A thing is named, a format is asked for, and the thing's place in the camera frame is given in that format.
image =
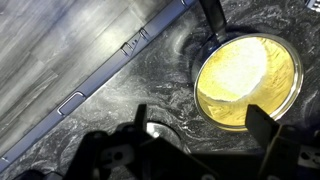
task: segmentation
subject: gray marble pattern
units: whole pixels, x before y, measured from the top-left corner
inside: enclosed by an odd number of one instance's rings
[[[171,0],[0,2],[0,156]]]
[[[320,14],[301,0],[222,0],[229,25],[248,26],[278,35],[298,50],[305,69],[301,94],[279,120],[312,133],[319,128]],[[139,103],[149,104],[148,118],[171,126],[191,152],[252,150],[259,146],[249,133],[230,133],[206,122],[197,112],[190,69],[211,35],[196,4],[137,55],[84,104],[14,162],[0,179],[27,169],[65,173],[86,132],[112,133],[131,121]],[[116,168],[111,179],[132,179]]]

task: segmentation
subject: marbled surface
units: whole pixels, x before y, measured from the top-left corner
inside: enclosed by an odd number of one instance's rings
[[[171,0],[2,0],[0,156]]]
[[[222,5],[229,25],[278,35],[297,49],[305,81],[297,101],[279,122],[308,132],[319,128],[320,14],[306,9],[302,0],[222,0]],[[190,68],[210,34],[196,4],[14,162],[0,179],[12,179],[30,168],[65,173],[86,132],[99,129],[112,133],[117,124],[133,119],[139,103],[149,104],[149,119],[170,125],[191,152],[259,148],[248,133],[213,127],[195,108]],[[130,179],[121,168],[115,172],[113,179]]]

